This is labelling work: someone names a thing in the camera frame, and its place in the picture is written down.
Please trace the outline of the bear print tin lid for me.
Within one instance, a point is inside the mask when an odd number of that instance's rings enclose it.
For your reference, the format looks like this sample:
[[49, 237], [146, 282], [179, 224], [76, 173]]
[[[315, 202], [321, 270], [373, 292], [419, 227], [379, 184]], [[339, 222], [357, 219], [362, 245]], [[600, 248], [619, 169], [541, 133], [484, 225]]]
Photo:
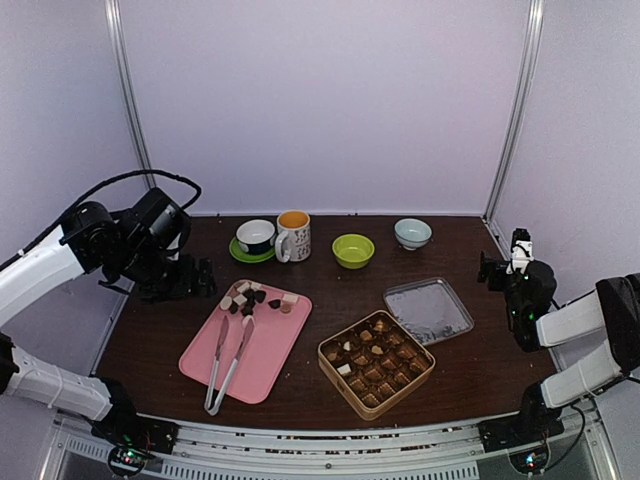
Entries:
[[474, 320], [450, 284], [441, 277], [388, 288], [389, 313], [427, 347], [469, 333]]

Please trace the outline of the speckled white heart chocolate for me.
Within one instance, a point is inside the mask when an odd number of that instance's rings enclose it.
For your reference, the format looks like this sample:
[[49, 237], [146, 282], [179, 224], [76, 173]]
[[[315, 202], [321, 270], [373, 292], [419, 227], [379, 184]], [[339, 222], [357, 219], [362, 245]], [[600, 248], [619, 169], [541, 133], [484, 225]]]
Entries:
[[254, 324], [254, 318], [252, 316], [247, 316], [242, 321], [242, 327], [246, 329], [249, 325]]

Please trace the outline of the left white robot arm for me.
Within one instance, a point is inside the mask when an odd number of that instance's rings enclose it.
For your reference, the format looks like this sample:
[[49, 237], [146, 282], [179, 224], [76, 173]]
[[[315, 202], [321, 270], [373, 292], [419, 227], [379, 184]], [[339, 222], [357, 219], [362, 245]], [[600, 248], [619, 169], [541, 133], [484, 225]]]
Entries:
[[[183, 253], [191, 219], [184, 207], [159, 188], [121, 213], [95, 201], [72, 206], [34, 246], [1, 269], [1, 321], [57, 287], [96, 270], [102, 286], [126, 278], [148, 303], [210, 297], [212, 263]], [[1, 392], [70, 411], [103, 423], [123, 444], [137, 442], [144, 424], [116, 381], [76, 375], [42, 361], [1, 338]]]

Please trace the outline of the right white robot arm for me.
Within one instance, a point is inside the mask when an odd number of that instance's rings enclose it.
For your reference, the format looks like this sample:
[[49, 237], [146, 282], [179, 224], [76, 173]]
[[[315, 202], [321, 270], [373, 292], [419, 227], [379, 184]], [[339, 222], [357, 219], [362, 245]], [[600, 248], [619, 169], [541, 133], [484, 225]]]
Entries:
[[504, 295], [509, 331], [527, 353], [598, 330], [606, 333], [599, 346], [572, 366], [527, 387], [511, 421], [519, 440], [535, 440], [564, 407], [628, 378], [639, 367], [638, 274], [600, 280], [587, 294], [552, 311], [557, 287], [553, 269], [520, 244], [508, 261], [481, 253], [477, 281]]

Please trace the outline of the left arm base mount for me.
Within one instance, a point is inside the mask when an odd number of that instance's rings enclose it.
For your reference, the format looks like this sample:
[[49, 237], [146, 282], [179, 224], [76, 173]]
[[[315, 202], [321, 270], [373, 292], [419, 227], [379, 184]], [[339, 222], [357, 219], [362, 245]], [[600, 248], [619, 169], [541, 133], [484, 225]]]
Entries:
[[89, 424], [94, 436], [145, 454], [171, 454], [179, 431], [174, 422], [139, 415], [90, 420]]

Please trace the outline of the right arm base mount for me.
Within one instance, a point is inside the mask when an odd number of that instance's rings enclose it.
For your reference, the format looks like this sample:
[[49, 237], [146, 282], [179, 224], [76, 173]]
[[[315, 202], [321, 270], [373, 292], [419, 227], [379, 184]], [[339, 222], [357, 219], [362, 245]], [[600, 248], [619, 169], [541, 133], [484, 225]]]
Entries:
[[542, 442], [564, 432], [559, 418], [529, 417], [522, 412], [484, 420], [477, 428], [486, 453]]

